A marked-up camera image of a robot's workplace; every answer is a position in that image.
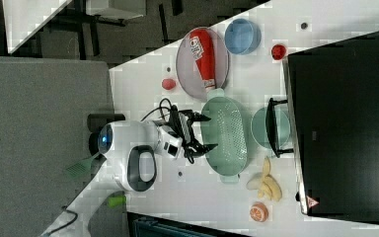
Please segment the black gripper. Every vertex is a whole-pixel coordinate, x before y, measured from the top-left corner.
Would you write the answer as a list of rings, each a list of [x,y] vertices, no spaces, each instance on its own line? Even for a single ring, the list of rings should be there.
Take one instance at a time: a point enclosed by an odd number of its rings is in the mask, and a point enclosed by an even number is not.
[[[218,146],[217,143],[199,144],[192,129],[192,124],[195,121],[210,121],[210,118],[193,110],[179,111],[177,106],[171,106],[168,123],[171,129],[183,140],[182,148],[186,158],[197,158]]]

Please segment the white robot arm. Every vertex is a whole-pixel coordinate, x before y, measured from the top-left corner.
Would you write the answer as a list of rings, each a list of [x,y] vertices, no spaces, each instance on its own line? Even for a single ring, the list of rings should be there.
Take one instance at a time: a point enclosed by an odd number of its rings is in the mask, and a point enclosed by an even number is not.
[[[116,192],[141,193],[152,188],[156,158],[190,162],[214,149],[195,137],[192,125],[210,118],[193,110],[169,107],[168,119],[118,120],[107,123],[98,137],[98,153],[106,158],[94,178],[39,237],[91,237],[92,216]]]

